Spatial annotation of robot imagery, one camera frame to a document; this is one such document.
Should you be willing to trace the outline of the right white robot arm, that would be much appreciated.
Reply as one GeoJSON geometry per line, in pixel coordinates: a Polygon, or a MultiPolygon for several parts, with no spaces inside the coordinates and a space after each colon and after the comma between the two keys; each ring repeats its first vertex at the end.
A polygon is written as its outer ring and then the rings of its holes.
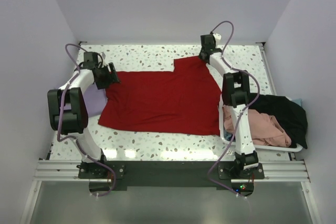
{"type": "Polygon", "coordinates": [[[230,111],[234,126],[231,138],[232,141],[235,141],[234,173],[239,178],[246,178],[259,165],[248,120],[249,78],[251,75],[245,70],[231,66],[225,60],[224,50],[218,47],[220,40],[220,34],[201,35],[199,58],[212,66],[223,77],[218,108],[219,119],[224,119],[223,106],[226,106],[230,111]]]}

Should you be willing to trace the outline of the red t shirt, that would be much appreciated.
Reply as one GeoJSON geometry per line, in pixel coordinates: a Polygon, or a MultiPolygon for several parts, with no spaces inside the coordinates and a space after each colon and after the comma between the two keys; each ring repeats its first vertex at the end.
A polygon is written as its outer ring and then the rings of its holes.
{"type": "Polygon", "coordinates": [[[174,70],[117,73],[106,89],[99,125],[134,132],[219,135],[221,90],[197,56],[174,60],[174,70]]]}

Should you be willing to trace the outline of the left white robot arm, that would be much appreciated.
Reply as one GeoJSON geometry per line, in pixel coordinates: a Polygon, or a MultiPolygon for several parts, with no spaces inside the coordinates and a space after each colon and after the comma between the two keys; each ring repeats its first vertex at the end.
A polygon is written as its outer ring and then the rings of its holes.
{"type": "Polygon", "coordinates": [[[119,82],[113,63],[106,63],[97,52],[85,51],[71,78],[47,93],[50,125],[57,132],[57,141],[72,140],[82,161],[92,163],[90,171],[97,178],[108,174],[109,165],[103,161],[103,151],[88,130],[89,113],[83,95],[90,86],[105,90],[119,82]]]}

